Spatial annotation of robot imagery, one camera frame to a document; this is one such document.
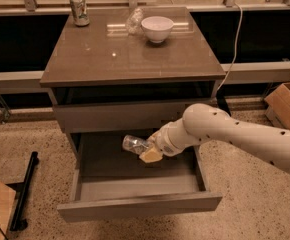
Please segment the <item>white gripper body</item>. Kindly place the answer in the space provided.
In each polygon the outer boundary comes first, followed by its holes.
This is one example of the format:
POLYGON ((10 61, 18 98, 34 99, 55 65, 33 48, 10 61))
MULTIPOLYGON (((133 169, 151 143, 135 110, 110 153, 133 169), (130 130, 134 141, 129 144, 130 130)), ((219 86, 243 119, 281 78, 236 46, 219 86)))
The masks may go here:
POLYGON ((170 141, 168 130, 169 127, 165 125, 156 131, 154 133, 154 143, 163 155, 172 157, 176 155, 177 149, 170 141))

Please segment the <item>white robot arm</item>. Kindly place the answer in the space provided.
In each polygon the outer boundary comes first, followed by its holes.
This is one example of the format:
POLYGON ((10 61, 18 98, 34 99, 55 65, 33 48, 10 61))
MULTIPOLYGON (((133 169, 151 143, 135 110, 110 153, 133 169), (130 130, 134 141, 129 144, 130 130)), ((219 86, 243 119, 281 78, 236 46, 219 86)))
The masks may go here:
POLYGON ((140 158, 146 163, 157 162, 211 140, 229 143, 290 174, 290 130, 239 121, 206 104, 189 106, 181 119, 151 135, 140 158))

